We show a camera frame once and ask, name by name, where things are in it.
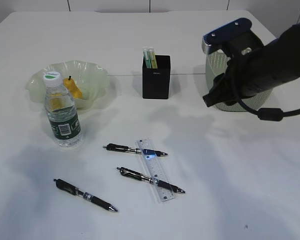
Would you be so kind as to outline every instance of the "black pen holder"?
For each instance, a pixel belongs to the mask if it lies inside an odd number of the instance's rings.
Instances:
[[[156,55],[158,68],[147,68],[145,59],[142,65],[142,97],[144,99],[168,99],[170,85],[170,56]]]

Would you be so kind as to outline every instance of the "clear plastic ruler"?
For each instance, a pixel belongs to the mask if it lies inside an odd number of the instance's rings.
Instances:
[[[175,198],[174,192],[169,189],[159,187],[155,184],[158,180],[169,183],[168,178],[166,177],[165,171],[162,168],[159,159],[154,151],[154,148],[149,139],[140,139],[136,141],[139,149],[142,153],[142,158],[145,162],[145,165],[148,168],[152,181],[154,182],[154,187],[158,193],[158,196],[161,202],[165,202]]]

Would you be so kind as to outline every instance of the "plastic bottle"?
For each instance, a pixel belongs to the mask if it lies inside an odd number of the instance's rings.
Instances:
[[[82,134],[73,96],[59,72],[48,72],[43,81],[46,86],[44,107],[56,142],[62,147],[77,145]]]

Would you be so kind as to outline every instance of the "yellow pear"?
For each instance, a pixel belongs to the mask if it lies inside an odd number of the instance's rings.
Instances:
[[[63,84],[75,99],[82,99],[82,92],[77,87],[75,81],[71,78],[71,76],[69,76],[69,78],[63,79]]]

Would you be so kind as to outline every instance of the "black pen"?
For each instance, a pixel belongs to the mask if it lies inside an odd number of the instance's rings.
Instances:
[[[124,177],[132,178],[132,179],[139,180],[139,181],[145,181],[145,182],[148,182],[150,184],[154,184],[154,181],[151,179],[151,177],[143,175],[140,172],[130,170],[130,169],[125,168],[123,166],[122,167],[117,167],[116,169],[118,169],[120,171],[121,175],[124,176]],[[158,187],[168,189],[168,190],[172,190],[175,193],[180,193],[180,194],[185,194],[186,193],[186,191],[181,189],[180,187],[169,184],[165,181],[161,181],[159,179],[155,179],[155,183],[158,185]]]
[[[79,197],[82,197],[83,199],[98,205],[99,207],[104,208],[105,210],[111,211],[111,212],[118,212],[118,209],[112,206],[110,203],[101,200],[100,198],[93,196],[92,194],[88,192],[83,192],[76,186],[71,185],[70,183],[67,183],[66,181],[63,181],[61,179],[54,179],[55,185],[58,189],[66,191],[69,194],[77,195]]]
[[[141,150],[139,148],[131,148],[131,147],[128,147],[128,146],[117,145],[117,144],[113,144],[113,143],[109,143],[107,146],[103,146],[103,148],[107,149],[108,151],[141,154]],[[168,156],[168,153],[166,153],[166,152],[156,151],[156,150],[149,150],[149,149],[144,149],[143,153],[145,155],[154,155],[154,154],[156,154],[158,157]]]

